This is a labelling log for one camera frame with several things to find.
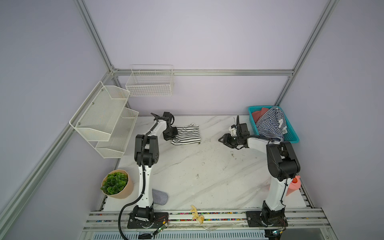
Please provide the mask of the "black white striped tank top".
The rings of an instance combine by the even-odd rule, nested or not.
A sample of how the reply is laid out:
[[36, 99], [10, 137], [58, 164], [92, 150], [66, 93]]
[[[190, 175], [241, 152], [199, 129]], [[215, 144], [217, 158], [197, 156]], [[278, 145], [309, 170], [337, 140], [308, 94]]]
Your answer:
[[188, 126], [177, 127], [178, 134], [172, 140], [172, 144], [175, 146], [199, 144], [202, 140], [200, 135], [200, 127], [195, 124]]

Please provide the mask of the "navy striped tank top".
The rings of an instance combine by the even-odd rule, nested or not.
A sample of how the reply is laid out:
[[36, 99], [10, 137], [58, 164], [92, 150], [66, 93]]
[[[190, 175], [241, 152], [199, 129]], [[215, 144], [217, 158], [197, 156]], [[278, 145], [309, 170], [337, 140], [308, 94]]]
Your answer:
[[284, 141], [284, 135], [288, 132], [285, 114], [278, 107], [262, 108], [256, 128], [260, 136], [277, 142]]

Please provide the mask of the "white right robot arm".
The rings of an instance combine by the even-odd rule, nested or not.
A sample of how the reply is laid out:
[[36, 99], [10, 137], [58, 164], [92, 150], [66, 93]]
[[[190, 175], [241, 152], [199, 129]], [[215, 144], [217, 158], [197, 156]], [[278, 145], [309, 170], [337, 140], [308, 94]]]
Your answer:
[[266, 154], [272, 180], [269, 194], [263, 202], [261, 217], [267, 219], [283, 216], [289, 186], [301, 170], [291, 142], [278, 142], [260, 135], [251, 135], [245, 123], [232, 125], [230, 132], [218, 141], [231, 149], [247, 148]]

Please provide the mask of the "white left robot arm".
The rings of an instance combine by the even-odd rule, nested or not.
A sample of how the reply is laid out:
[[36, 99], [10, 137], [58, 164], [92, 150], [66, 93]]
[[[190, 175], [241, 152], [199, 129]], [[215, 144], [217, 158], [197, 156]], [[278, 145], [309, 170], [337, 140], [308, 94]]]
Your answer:
[[145, 211], [153, 210], [153, 193], [151, 186], [151, 171], [159, 161], [159, 140], [173, 140], [178, 135], [178, 130], [173, 126], [175, 117], [170, 112], [164, 112], [162, 116], [152, 114], [154, 124], [145, 133], [136, 135], [134, 159], [139, 167], [141, 176], [139, 182], [140, 195], [137, 201], [138, 209]]

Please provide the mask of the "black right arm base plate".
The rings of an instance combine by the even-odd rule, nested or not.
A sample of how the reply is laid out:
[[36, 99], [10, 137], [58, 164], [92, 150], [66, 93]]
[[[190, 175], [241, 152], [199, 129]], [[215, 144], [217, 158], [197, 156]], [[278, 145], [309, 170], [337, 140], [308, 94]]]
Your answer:
[[287, 227], [285, 209], [271, 211], [263, 208], [261, 211], [247, 211], [246, 218], [249, 227]]

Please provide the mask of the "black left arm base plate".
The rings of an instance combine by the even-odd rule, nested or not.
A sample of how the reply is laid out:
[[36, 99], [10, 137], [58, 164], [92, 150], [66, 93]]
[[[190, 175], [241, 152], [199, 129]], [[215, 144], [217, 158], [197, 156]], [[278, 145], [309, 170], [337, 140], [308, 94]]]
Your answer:
[[128, 229], [158, 229], [168, 222], [169, 213], [149, 211], [132, 211], [127, 223]]

